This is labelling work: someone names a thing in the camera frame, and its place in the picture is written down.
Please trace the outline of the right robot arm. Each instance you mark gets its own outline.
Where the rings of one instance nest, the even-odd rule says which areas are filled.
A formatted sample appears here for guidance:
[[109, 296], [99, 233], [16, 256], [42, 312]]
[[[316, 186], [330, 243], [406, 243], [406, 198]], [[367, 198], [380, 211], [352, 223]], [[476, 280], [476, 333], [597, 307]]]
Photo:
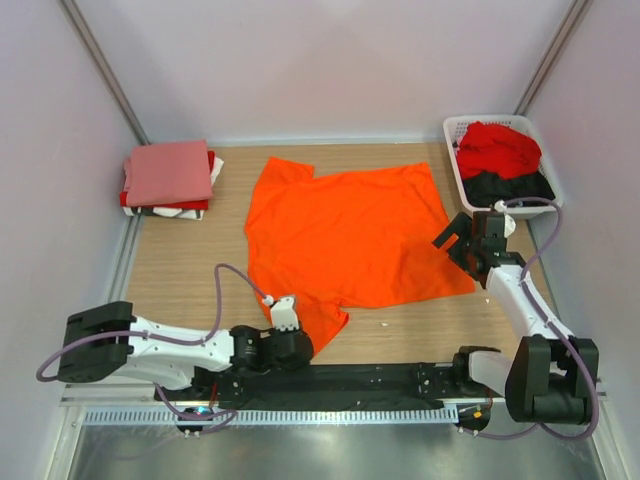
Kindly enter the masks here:
[[519, 338], [513, 358], [489, 347], [461, 348], [450, 372], [452, 387], [464, 396], [487, 387], [504, 398], [518, 423], [547, 432], [556, 425], [583, 425], [590, 434], [600, 415], [599, 350], [553, 313], [532, 279], [532, 263], [508, 251], [512, 222], [496, 210], [461, 212], [433, 242], [493, 296]]

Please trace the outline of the orange t-shirt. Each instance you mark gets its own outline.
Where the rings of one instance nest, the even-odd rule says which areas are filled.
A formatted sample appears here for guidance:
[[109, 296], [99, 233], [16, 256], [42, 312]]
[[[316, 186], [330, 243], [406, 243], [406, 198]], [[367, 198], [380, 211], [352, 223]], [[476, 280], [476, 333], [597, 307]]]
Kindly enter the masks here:
[[270, 158], [245, 223], [250, 278], [293, 295], [320, 353], [350, 308], [466, 295], [473, 280], [433, 244], [450, 220], [425, 163], [323, 177]]

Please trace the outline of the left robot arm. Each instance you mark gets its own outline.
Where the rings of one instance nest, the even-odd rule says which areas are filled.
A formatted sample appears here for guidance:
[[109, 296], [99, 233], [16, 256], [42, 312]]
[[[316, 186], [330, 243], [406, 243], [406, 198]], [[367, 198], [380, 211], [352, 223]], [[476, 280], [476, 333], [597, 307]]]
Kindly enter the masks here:
[[237, 325], [209, 336], [136, 316], [130, 302], [105, 304], [68, 318], [57, 378], [84, 384], [126, 377], [199, 400], [211, 390], [210, 373], [262, 374], [310, 362], [312, 341], [297, 322], [294, 300], [278, 300], [275, 313], [274, 328]]

